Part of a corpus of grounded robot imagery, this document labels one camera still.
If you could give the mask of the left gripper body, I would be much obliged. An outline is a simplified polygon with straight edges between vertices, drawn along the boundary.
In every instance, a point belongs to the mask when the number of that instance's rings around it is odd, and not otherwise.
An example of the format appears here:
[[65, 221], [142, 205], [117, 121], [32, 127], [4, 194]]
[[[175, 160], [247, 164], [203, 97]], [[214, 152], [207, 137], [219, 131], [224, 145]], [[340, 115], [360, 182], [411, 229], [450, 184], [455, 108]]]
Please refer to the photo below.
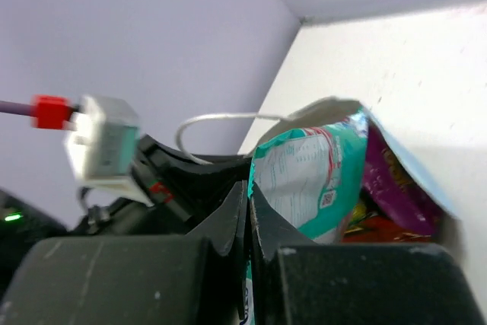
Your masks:
[[199, 165], [145, 135], [124, 174], [95, 177], [81, 172], [86, 158], [72, 151], [68, 155], [81, 184], [77, 197], [84, 210], [73, 235], [187, 234], [204, 224], [208, 236], [221, 228], [221, 214], [237, 218], [236, 235], [244, 238], [248, 199], [232, 190], [246, 191], [249, 158], [205, 155], [208, 163]]

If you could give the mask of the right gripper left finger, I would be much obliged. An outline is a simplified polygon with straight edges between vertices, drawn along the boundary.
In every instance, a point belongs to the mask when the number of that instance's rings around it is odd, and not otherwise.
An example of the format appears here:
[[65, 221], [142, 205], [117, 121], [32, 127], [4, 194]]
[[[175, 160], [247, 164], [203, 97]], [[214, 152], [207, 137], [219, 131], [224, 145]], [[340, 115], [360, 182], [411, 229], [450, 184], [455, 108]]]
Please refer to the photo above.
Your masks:
[[3, 324], [236, 324], [246, 315], [247, 185], [185, 235], [56, 237], [34, 245]]

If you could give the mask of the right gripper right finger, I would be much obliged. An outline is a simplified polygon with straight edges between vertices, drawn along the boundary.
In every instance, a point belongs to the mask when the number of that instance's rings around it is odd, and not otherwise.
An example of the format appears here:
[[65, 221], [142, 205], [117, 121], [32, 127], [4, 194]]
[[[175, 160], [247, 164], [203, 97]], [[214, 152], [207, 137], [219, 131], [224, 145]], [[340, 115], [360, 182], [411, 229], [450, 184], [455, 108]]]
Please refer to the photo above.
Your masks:
[[317, 244], [250, 197], [258, 324], [481, 324], [461, 268], [437, 244]]

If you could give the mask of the red Doritos bag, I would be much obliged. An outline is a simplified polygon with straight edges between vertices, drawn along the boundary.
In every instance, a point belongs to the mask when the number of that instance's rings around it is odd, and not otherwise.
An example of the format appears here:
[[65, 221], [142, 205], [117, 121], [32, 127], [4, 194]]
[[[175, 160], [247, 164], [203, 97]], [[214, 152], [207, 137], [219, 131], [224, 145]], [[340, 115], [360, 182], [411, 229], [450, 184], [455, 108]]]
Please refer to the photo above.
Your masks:
[[352, 211], [352, 218], [342, 238], [344, 243], [431, 242], [428, 235], [416, 234], [401, 228], [376, 209], [360, 201]]

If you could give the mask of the teal Fox's candy bag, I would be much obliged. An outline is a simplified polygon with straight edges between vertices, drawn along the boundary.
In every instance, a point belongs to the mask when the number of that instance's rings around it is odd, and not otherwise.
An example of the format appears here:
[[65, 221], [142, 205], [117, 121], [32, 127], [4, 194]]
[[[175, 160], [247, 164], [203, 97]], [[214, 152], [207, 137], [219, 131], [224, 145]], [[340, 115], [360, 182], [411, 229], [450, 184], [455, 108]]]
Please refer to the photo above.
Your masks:
[[260, 142], [250, 165], [250, 261], [245, 324], [261, 323], [268, 269], [288, 245], [337, 244], [358, 203], [368, 143], [363, 107], [285, 127]]

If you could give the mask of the purple snack bag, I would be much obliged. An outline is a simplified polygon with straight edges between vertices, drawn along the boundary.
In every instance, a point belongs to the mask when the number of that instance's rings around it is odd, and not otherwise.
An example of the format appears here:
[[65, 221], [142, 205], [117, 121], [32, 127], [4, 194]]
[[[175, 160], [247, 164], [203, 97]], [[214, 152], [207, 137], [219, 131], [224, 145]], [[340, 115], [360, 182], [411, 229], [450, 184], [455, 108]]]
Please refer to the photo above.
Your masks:
[[411, 178], [374, 125], [368, 130], [362, 184], [379, 209], [401, 228], [421, 235], [436, 233], [442, 210]]

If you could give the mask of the light blue paper bag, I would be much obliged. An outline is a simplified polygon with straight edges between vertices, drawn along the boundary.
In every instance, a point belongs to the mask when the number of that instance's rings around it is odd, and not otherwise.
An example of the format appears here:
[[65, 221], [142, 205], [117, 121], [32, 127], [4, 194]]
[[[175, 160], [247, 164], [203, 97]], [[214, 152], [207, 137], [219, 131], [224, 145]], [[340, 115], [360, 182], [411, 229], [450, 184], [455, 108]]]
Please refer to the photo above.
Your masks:
[[250, 185], [315, 241], [431, 241], [466, 255], [448, 198], [356, 100], [323, 98], [273, 121], [249, 152]]

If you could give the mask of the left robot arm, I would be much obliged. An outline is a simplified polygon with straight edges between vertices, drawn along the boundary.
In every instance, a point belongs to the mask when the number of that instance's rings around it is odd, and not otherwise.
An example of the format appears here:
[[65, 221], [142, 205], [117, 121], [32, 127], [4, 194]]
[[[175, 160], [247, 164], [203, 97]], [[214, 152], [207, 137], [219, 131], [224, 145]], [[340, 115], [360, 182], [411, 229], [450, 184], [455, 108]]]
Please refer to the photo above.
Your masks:
[[247, 180], [250, 159], [243, 155], [204, 155], [199, 165], [144, 135], [138, 142], [131, 176], [150, 199], [146, 206], [119, 197], [98, 210], [98, 223], [81, 218], [67, 229], [44, 212], [1, 192], [1, 283], [7, 284], [27, 252], [50, 237], [99, 234], [187, 234], [223, 203], [233, 185]]

